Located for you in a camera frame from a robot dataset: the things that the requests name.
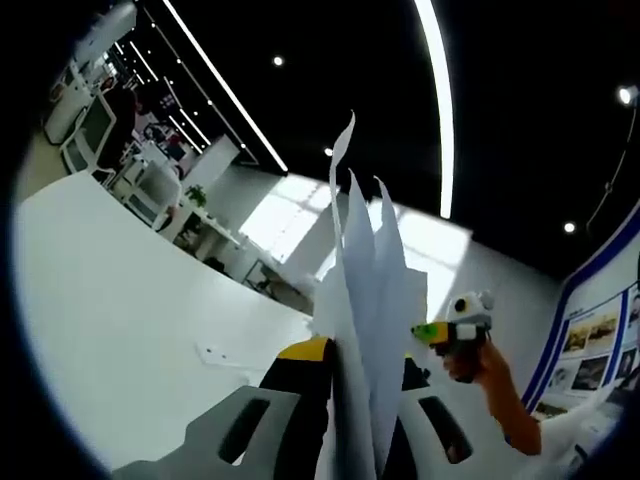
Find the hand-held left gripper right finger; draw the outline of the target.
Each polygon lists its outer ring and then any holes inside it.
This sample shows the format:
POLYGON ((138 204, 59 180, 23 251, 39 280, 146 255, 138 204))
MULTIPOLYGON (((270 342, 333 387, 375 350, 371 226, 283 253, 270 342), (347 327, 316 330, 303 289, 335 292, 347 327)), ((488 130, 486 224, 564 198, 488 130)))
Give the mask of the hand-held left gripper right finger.
POLYGON ((407 355, 402 394, 385 479, 460 479, 473 447, 445 405, 441 388, 429 384, 430 371, 407 355))

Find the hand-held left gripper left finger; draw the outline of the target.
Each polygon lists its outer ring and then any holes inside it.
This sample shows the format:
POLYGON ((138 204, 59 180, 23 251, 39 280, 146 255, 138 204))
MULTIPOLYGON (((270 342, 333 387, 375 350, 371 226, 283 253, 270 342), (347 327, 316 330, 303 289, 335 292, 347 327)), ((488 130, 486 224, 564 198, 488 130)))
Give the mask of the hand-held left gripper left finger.
POLYGON ((328 429, 335 343, 315 336, 282 350, 258 386, 242 386, 190 422, 164 457, 114 479, 312 479, 328 429))

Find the person's right hand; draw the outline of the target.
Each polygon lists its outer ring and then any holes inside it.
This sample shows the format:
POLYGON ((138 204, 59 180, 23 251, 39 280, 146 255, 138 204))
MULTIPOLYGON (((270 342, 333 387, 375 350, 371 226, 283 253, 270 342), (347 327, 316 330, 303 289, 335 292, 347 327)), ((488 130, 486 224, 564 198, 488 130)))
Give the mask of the person's right hand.
POLYGON ((511 381, 507 362, 489 340, 476 350, 473 359, 449 354, 444 356, 443 366, 452 379, 458 381, 469 377, 484 388, 506 385, 511 381))

